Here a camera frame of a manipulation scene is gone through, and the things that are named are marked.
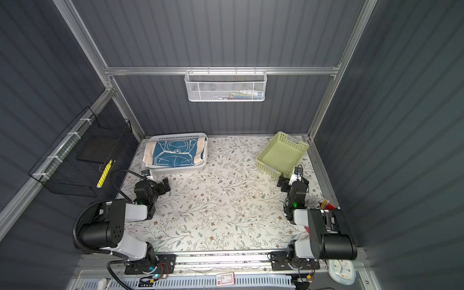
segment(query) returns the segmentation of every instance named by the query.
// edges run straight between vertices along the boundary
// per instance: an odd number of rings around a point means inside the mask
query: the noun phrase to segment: black wire mesh
[[[49,153],[31,169],[29,175],[42,183],[50,192],[56,194],[97,197],[98,191],[108,191],[109,174],[115,169],[128,169],[134,146],[132,128],[129,120],[108,116],[92,115],[76,132],[68,133],[68,141],[53,156]],[[98,162],[83,160],[84,150],[98,145]],[[97,187],[106,165],[112,161],[112,167],[101,188]]]

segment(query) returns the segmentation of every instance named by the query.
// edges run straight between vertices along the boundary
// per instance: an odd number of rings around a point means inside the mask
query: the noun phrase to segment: white plastic basket
[[[192,102],[262,102],[266,71],[236,74],[185,73],[188,100]]]
[[[148,142],[153,141],[180,141],[180,140],[188,140],[193,138],[200,138],[206,137],[205,133],[184,133],[184,134],[169,134],[169,135],[158,135],[153,136],[148,139]],[[160,175],[160,174],[172,174],[177,172],[185,172],[185,171],[201,171],[203,167],[206,165],[206,159],[208,158],[208,141],[205,143],[205,152],[204,152],[204,160],[203,163],[200,165],[194,166],[184,166],[184,167],[166,167],[166,168],[149,168],[142,162],[142,169],[141,170],[150,170],[152,175]]]

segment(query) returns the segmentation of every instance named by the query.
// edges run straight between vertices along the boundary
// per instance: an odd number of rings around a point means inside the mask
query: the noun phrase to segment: clock face
[[[334,270],[335,274],[342,279],[353,279],[353,263],[349,260],[334,260]]]

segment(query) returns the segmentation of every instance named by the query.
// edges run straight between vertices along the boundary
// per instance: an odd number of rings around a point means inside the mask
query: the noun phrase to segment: green plastic basket
[[[256,157],[256,166],[275,178],[282,173],[290,177],[308,148],[308,143],[279,131]]]

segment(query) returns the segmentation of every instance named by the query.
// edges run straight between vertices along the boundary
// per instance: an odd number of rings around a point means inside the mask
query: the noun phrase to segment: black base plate
[[[310,259],[306,261],[306,259],[300,258],[293,258],[291,260],[292,266],[289,264],[287,260],[287,252],[286,251],[278,251],[278,252],[271,252],[270,254],[271,261],[275,263],[272,264],[273,271],[283,271],[283,270],[295,270],[300,268],[300,271],[303,270],[318,270],[321,268],[319,265],[319,261],[317,259]]]
[[[160,262],[166,264],[168,266],[168,272],[166,273],[166,266],[163,265],[163,274],[172,274],[174,273],[174,266],[175,266],[175,258],[176,255],[158,255]],[[126,267],[124,274],[126,275],[138,275],[142,274],[142,271],[146,271],[148,267],[150,267],[148,263],[133,263]],[[158,267],[153,274],[161,274],[161,267]]]

